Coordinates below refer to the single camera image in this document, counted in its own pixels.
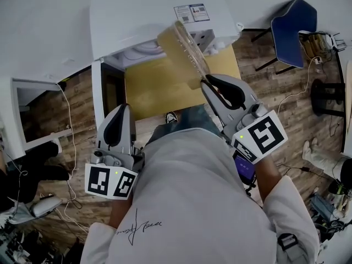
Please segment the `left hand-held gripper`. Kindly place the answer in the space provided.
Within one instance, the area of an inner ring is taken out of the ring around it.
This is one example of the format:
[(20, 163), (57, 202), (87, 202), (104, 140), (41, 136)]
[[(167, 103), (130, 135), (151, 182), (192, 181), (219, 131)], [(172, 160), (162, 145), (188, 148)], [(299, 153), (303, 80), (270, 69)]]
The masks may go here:
[(128, 104), (112, 110), (98, 128), (90, 163), (85, 164), (85, 192), (110, 200), (127, 200), (144, 167), (144, 153), (136, 150), (136, 126)]

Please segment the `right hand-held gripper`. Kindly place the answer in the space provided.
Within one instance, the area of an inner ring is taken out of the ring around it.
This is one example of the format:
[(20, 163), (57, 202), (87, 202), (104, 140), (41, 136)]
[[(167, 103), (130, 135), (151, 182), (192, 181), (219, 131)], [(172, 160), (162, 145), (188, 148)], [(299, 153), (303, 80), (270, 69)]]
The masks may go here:
[(224, 126), (227, 144), (252, 164), (288, 140), (276, 112), (257, 100), (245, 81), (224, 74), (207, 74), (201, 80), (201, 90)]

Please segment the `white refrigerator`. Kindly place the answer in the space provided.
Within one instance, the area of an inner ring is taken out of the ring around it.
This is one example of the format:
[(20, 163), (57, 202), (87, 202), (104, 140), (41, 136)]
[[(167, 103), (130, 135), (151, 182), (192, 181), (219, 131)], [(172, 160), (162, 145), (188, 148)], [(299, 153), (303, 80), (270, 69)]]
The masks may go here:
[(96, 125), (127, 103), (129, 67), (167, 57), (157, 36), (181, 21), (213, 74), (240, 76), (232, 44), (240, 32), (225, 0), (91, 0), (91, 66)]

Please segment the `person's left forearm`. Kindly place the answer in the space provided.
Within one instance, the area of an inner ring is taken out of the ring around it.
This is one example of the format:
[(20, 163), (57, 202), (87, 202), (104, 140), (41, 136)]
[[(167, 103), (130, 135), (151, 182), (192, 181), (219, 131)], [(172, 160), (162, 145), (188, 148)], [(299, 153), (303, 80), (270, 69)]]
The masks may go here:
[(117, 229), (131, 208), (133, 197), (130, 196), (127, 200), (114, 200), (112, 202), (112, 210), (108, 225)]

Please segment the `person's right forearm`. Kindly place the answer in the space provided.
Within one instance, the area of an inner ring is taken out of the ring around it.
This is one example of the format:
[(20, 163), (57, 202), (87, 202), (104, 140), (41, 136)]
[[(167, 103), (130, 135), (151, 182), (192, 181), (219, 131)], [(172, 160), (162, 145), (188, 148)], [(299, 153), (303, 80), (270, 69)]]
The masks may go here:
[(255, 173), (258, 190), (262, 202), (264, 202), (266, 197), (281, 180), (282, 175), (278, 171), (271, 155), (264, 157), (255, 164)]

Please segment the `person's blue jeans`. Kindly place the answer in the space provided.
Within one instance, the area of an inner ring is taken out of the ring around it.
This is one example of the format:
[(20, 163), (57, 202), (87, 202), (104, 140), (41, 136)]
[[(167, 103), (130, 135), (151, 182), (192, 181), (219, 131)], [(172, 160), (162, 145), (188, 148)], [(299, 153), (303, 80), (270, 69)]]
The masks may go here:
[(201, 128), (208, 130), (217, 136), (221, 135), (220, 130), (206, 112), (204, 105), (198, 105), (182, 110), (181, 118), (177, 123), (165, 123), (159, 125), (154, 130), (147, 144), (150, 144), (168, 134), (192, 128)]

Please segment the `black device with purple screen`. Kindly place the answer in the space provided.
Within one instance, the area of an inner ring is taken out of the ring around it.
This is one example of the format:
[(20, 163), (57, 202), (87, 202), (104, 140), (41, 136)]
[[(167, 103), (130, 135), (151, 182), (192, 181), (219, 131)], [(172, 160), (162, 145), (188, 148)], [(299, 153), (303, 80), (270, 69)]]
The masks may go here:
[(255, 180), (254, 165), (245, 159), (238, 151), (234, 152), (233, 159), (242, 183), (248, 186), (251, 185)]

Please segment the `blue chair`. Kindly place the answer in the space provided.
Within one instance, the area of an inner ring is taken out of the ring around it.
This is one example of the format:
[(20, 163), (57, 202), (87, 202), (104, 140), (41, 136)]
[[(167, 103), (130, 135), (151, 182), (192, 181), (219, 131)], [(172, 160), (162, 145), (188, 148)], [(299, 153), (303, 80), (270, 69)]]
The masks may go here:
[(252, 42), (270, 33), (274, 43), (276, 57), (256, 68), (260, 71), (275, 62), (282, 62), (288, 67), (276, 72), (282, 74), (295, 68), (303, 68), (299, 33), (317, 30), (317, 10), (304, 0), (292, 0), (283, 8), (283, 14), (271, 20), (270, 27), (251, 39)]

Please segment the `person's white shirt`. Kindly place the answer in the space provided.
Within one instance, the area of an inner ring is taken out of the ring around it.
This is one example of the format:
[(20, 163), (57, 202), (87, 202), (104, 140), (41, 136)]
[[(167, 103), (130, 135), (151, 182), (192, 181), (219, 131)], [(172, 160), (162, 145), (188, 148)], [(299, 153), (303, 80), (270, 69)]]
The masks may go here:
[[(319, 238), (291, 178), (250, 199), (228, 145), (200, 128), (148, 144), (131, 208), (117, 229), (94, 223), (80, 264), (315, 264)], [(298, 239), (291, 262), (278, 245)]]

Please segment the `brown cardboard box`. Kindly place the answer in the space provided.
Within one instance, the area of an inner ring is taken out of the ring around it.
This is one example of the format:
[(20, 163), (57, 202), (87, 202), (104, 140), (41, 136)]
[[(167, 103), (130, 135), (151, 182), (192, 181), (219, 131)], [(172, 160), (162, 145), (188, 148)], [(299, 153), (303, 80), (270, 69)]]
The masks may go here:
[(329, 34), (325, 32), (300, 33), (299, 38), (308, 57), (328, 58), (331, 51), (331, 45), (328, 43)]

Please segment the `black stand base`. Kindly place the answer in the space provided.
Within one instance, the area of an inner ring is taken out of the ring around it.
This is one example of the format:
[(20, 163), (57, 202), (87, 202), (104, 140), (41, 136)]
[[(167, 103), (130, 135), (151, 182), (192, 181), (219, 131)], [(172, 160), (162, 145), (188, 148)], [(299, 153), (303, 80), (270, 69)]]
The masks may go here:
[(342, 111), (327, 108), (328, 101), (345, 104), (344, 83), (323, 83), (320, 79), (315, 79), (311, 85), (310, 98), (315, 115), (345, 117), (345, 108)]

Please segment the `white table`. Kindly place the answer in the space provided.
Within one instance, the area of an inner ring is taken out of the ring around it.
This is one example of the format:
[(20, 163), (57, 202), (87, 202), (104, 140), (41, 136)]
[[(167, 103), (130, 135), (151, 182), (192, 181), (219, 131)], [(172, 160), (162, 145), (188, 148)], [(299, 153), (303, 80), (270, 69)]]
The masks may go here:
[(62, 91), (61, 87), (54, 83), (0, 78), (0, 126), (3, 127), (1, 136), (4, 142), (6, 162), (23, 157), (26, 151), (36, 146), (72, 134), (71, 128), (65, 128), (62, 131), (27, 142), (20, 118), (18, 89)]

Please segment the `round light wooden table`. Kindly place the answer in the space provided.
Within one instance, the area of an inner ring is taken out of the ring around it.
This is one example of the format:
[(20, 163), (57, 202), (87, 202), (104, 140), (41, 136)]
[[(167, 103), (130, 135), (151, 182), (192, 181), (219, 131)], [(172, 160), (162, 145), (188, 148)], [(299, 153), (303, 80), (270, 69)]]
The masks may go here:
[(352, 157), (352, 53), (340, 53), (339, 59), (345, 84), (344, 142), (342, 151), (345, 155)]

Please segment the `white router with antennas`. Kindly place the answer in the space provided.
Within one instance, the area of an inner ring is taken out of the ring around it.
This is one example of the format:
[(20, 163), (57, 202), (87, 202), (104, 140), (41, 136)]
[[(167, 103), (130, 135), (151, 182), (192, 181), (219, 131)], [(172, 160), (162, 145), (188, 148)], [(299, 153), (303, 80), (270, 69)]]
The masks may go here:
[(340, 33), (325, 34), (326, 45), (329, 50), (344, 50), (346, 48), (345, 41), (340, 38)]

